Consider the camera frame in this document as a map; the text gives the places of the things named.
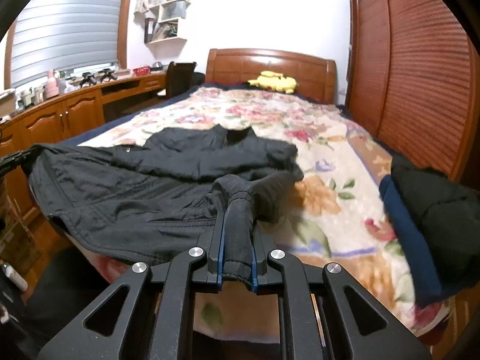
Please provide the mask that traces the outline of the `folded black garment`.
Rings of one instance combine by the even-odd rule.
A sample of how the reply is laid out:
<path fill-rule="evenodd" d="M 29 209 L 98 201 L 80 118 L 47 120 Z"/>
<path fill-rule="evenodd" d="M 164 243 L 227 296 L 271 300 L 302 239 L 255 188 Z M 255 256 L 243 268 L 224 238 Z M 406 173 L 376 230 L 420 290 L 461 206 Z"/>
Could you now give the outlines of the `folded black garment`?
<path fill-rule="evenodd" d="M 391 176 L 424 237 L 441 284 L 448 289 L 479 282 L 479 198 L 432 167 L 395 155 Z"/>

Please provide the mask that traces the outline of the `wooden headboard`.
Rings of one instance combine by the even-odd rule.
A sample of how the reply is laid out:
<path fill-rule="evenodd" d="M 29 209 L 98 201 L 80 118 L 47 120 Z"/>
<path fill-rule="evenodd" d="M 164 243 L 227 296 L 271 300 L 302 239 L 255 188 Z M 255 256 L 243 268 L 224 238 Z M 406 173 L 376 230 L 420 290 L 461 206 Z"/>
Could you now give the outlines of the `wooden headboard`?
<path fill-rule="evenodd" d="M 333 104 L 337 83 L 335 61 L 272 49 L 211 49 L 205 81 L 234 86 L 271 71 L 292 77 L 295 92 L 316 102 Z"/>

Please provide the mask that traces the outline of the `pink bottle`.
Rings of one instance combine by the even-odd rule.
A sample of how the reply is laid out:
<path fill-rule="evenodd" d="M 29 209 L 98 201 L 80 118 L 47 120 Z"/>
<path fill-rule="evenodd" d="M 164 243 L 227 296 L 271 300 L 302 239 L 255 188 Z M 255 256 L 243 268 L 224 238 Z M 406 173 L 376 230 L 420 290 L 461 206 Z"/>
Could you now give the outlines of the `pink bottle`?
<path fill-rule="evenodd" d="M 58 87 L 58 82 L 55 77 L 55 73 L 52 69 L 48 70 L 47 73 L 47 81 L 44 84 L 44 91 L 43 91 L 43 97 L 45 100 L 54 98 L 56 96 L 59 96 L 59 87 Z"/>

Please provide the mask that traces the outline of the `wooden desk cabinet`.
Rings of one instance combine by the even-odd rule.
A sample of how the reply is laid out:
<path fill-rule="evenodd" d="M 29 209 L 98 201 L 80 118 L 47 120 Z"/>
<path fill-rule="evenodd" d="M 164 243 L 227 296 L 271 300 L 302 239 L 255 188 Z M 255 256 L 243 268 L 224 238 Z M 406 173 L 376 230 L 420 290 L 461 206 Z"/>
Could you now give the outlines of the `wooden desk cabinet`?
<path fill-rule="evenodd" d="M 166 74 L 119 79 L 78 89 L 23 111 L 1 125 L 1 156 L 35 143 L 56 143 L 156 104 Z"/>

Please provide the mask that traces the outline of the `black jacket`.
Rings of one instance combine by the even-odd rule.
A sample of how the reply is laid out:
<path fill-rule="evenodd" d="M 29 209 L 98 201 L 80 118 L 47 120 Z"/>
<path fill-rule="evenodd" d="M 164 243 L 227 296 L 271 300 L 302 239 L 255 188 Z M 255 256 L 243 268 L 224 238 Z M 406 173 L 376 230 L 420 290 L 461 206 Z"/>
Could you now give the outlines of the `black jacket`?
<path fill-rule="evenodd" d="M 245 284 L 253 228 L 278 222 L 304 176 L 295 145 L 249 127 L 167 127 L 143 145 L 32 151 L 24 172 L 41 212 L 86 250 L 156 265 L 221 227 L 223 275 Z"/>

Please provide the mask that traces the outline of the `wooden louvered wardrobe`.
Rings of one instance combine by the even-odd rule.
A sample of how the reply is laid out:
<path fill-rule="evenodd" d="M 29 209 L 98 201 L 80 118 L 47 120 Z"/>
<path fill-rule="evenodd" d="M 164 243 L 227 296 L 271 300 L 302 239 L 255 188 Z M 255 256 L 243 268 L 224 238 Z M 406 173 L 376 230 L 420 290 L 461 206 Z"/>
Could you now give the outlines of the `wooden louvered wardrobe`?
<path fill-rule="evenodd" d="M 479 187 L 479 53 L 442 0 L 352 0 L 347 106 L 416 166 Z"/>

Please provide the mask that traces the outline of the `folded navy garment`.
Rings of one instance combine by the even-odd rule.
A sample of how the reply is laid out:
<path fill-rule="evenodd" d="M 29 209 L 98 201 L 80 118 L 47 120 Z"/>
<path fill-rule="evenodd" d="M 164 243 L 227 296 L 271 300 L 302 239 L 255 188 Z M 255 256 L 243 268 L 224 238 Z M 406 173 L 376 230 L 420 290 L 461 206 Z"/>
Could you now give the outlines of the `folded navy garment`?
<path fill-rule="evenodd" d="M 425 237 L 414 224 L 392 177 L 385 175 L 378 188 L 410 268 L 416 304 L 427 307 L 455 295 L 456 289 L 441 284 Z"/>

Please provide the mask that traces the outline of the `white wall shelf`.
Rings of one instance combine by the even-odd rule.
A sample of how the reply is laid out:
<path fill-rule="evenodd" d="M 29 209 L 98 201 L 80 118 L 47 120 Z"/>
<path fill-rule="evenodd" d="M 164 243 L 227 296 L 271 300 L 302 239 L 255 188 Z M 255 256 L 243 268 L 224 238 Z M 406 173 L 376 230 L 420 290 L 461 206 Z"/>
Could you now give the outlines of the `white wall shelf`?
<path fill-rule="evenodd" d="M 143 24 L 146 45 L 187 40 L 191 0 L 136 0 L 134 17 Z"/>

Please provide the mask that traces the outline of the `yellow plush toy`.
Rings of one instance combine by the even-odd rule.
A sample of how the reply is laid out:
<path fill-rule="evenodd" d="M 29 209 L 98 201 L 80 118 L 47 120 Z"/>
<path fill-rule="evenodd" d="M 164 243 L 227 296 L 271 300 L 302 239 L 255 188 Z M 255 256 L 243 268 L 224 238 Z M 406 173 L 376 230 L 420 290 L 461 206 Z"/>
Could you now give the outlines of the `yellow plush toy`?
<path fill-rule="evenodd" d="M 272 71 L 263 71 L 256 79 L 248 80 L 247 83 L 250 86 L 284 94 L 293 94 L 297 87 L 295 78 Z"/>

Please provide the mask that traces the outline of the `grey window blind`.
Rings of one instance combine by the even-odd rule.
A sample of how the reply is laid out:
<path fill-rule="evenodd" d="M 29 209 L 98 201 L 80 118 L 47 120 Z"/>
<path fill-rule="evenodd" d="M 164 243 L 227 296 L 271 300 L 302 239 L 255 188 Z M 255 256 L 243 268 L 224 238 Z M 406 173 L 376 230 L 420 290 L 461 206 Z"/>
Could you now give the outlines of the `grey window blind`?
<path fill-rule="evenodd" d="M 49 70 L 117 63 L 121 0 L 30 0 L 17 16 L 10 85 Z"/>

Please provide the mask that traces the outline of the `dark wooden chair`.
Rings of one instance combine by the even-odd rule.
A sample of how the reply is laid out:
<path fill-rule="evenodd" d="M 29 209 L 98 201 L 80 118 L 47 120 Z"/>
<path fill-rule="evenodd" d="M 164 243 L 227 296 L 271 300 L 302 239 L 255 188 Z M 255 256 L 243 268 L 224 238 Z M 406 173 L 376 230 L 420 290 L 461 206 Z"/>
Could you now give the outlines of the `dark wooden chair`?
<path fill-rule="evenodd" d="M 171 62 L 168 65 L 165 88 L 157 95 L 160 98 L 170 99 L 184 94 L 194 86 L 200 86 L 205 82 L 205 74 L 196 72 L 197 63 Z"/>

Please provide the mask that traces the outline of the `red basket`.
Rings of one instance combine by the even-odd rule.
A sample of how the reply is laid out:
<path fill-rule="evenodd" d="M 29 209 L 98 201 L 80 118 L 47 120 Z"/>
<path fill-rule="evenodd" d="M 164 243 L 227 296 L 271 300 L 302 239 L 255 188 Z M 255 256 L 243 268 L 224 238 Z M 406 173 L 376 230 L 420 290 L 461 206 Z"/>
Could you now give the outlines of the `red basket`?
<path fill-rule="evenodd" d="M 150 73 L 151 73 L 151 69 L 148 66 L 137 67 L 133 69 L 133 74 L 135 77 L 148 76 Z"/>

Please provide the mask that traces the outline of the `floral blanket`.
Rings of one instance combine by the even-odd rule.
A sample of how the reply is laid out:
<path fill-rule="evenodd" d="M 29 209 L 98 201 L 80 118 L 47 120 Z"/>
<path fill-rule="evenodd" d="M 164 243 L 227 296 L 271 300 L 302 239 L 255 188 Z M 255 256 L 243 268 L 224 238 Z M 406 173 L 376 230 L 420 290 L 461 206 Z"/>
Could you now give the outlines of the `floral blanket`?
<path fill-rule="evenodd" d="M 416 303 L 410 265 L 378 190 L 391 170 L 391 155 L 336 106 L 295 95 L 204 85 L 185 100 L 142 111 L 80 144 L 142 145 L 164 128 L 216 125 L 253 128 L 260 137 L 297 147 L 304 178 L 281 221 L 264 229 L 281 248 L 312 266 L 339 263 L 416 336 L 449 316 L 449 301 L 423 308 Z"/>

